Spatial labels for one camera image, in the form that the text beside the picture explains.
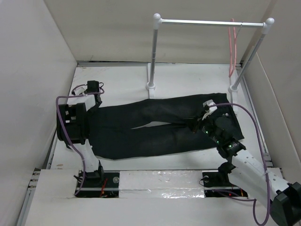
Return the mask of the black trousers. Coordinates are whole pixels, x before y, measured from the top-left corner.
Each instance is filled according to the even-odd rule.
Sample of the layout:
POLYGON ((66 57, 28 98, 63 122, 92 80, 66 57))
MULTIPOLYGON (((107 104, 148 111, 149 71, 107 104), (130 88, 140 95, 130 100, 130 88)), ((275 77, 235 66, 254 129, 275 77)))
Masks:
POLYGON ((87 117, 93 153, 121 160, 214 148, 214 141, 206 134, 191 130, 192 120, 208 100, 219 104, 212 114, 215 124, 235 139, 243 139, 226 94, 198 94, 98 108, 87 117))

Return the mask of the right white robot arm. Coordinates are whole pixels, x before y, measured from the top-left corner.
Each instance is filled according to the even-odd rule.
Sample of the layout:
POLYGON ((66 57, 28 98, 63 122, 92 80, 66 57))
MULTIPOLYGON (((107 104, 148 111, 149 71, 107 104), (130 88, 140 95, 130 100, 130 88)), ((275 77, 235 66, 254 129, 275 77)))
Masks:
POLYGON ((215 144, 219 155, 227 161, 219 168, 220 184, 242 188, 267 208, 279 226, 293 226, 301 219, 301 185, 289 183, 256 160, 232 133, 220 127, 217 120, 201 116, 192 120, 192 131, 202 131, 215 144))

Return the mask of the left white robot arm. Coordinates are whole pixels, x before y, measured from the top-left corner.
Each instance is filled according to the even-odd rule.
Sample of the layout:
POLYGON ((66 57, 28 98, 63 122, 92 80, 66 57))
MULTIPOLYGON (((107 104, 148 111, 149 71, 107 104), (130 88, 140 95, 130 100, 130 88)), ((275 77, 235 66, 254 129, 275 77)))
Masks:
POLYGON ((58 96, 55 100, 57 137, 79 155, 82 163, 82 171, 75 176, 79 188, 98 187, 105 182, 103 167, 88 140, 88 116, 102 103, 103 85, 102 82, 88 81, 74 87, 70 96, 58 96))

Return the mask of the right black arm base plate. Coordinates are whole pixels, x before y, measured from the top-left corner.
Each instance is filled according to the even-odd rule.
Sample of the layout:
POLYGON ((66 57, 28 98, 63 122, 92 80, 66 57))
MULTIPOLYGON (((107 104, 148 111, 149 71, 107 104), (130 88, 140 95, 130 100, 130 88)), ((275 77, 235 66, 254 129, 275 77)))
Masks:
POLYGON ((202 178, 199 180, 199 184, 203 186, 205 197, 245 197, 248 198, 246 191, 231 184, 218 171, 205 171, 202 173, 202 178))

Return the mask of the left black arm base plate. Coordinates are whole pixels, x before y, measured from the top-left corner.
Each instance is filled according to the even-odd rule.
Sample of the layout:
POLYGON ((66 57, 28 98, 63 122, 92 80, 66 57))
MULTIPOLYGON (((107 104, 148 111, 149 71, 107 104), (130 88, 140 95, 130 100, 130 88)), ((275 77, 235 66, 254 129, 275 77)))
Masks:
POLYGON ((119 171, 105 171, 103 181, 91 181, 85 179, 80 188, 82 172, 77 179, 75 196, 78 198, 118 198, 119 197, 119 171))

